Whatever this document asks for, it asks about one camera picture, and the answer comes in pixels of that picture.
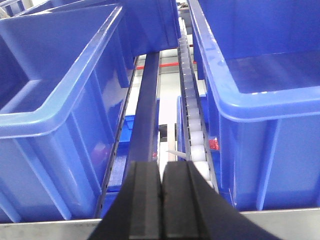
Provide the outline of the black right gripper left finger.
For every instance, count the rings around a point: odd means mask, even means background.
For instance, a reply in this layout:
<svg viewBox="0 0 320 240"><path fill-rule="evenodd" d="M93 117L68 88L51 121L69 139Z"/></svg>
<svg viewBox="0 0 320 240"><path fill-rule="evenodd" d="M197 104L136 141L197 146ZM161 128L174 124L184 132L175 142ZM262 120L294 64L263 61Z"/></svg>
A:
<svg viewBox="0 0 320 240"><path fill-rule="evenodd" d="M113 204L90 240L160 240L162 194L156 161L133 161Z"/></svg>

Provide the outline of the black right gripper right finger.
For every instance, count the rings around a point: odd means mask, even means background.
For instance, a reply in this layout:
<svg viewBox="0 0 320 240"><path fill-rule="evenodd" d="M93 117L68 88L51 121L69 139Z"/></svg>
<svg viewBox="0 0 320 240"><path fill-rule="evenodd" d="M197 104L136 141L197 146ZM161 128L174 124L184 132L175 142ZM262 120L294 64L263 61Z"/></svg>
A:
<svg viewBox="0 0 320 240"><path fill-rule="evenodd" d="M276 240L229 205L191 161L164 170L163 226L166 240Z"/></svg>

